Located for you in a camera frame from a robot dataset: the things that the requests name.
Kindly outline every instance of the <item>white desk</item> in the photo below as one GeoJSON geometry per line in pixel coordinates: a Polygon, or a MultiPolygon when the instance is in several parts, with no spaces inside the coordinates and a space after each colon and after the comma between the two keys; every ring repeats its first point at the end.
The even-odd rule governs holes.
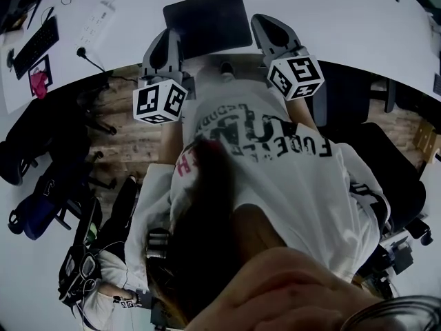
{"type": "MultiPolygon", "coordinates": [[[[183,0],[43,0],[25,37],[12,45],[16,53],[40,27],[41,13],[55,6],[60,41],[48,52],[53,85],[50,90],[99,72],[76,56],[74,44],[100,1],[111,1],[116,14],[91,59],[106,70],[142,62],[145,51],[165,29],[162,9],[183,0]]],[[[415,0],[244,0],[248,19],[263,13],[290,25],[318,59],[374,72],[405,83],[441,101],[434,94],[439,72],[434,36],[415,0]]],[[[17,81],[6,66],[9,49],[1,50],[1,77],[8,112],[31,100],[27,75],[17,81]]],[[[231,50],[259,53],[256,44],[231,50]]]]}

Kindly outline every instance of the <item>power strip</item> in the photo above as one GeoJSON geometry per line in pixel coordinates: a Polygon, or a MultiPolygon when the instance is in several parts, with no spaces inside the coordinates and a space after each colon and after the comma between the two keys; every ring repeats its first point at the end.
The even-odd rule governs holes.
{"type": "Polygon", "coordinates": [[[109,24],[114,13],[114,8],[111,8],[103,1],[100,2],[81,30],[80,37],[75,44],[75,50],[80,47],[84,47],[86,50],[94,49],[96,41],[102,34],[104,28],[109,24]]]}

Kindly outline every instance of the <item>keyboard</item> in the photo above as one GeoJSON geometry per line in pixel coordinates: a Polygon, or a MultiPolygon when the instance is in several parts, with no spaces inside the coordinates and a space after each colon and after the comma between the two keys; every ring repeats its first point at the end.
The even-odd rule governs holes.
{"type": "Polygon", "coordinates": [[[17,79],[21,79],[58,40],[57,19],[53,16],[41,26],[14,59],[17,79]]]}

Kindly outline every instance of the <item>chair wheel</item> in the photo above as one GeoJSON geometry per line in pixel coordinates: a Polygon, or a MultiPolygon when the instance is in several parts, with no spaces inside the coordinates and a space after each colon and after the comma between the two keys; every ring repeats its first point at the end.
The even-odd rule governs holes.
{"type": "Polygon", "coordinates": [[[9,215],[9,230],[14,234],[21,234],[23,232],[23,227],[20,224],[20,218],[15,214],[15,211],[12,211],[9,215]]]}
{"type": "Polygon", "coordinates": [[[109,184],[109,187],[110,187],[111,190],[113,190],[113,189],[116,188],[116,185],[117,185],[116,178],[113,178],[112,181],[109,184]]]}

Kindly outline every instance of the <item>shoe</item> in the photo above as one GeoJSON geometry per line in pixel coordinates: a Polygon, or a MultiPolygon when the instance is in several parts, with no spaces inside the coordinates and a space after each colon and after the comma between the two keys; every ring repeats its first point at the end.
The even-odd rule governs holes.
{"type": "Polygon", "coordinates": [[[234,76],[234,69],[230,62],[224,61],[220,65],[220,73],[221,74],[232,74],[234,76]]]}

